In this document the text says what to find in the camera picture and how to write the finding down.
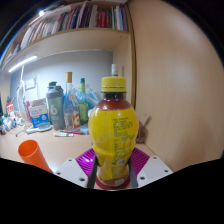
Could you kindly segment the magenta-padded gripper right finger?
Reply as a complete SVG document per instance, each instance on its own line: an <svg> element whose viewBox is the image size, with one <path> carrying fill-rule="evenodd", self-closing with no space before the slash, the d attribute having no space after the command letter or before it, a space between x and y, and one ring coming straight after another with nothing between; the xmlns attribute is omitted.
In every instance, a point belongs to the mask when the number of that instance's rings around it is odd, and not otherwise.
<svg viewBox="0 0 224 224"><path fill-rule="evenodd" d="M138 148L133 150L128 166L133 188L144 187L173 173L158 156L149 156Z"/></svg>

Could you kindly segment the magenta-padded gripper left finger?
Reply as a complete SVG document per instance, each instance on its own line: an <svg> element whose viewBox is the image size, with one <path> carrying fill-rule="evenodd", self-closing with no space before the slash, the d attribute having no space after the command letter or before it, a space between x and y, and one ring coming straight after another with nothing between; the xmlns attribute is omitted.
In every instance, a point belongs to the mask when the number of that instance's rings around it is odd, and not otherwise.
<svg viewBox="0 0 224 224"><path fill-rule="evenodd" d="M55 174L83 188L93 189L97 173L97 158L89 149L76 159L68 158Z"/></svg>

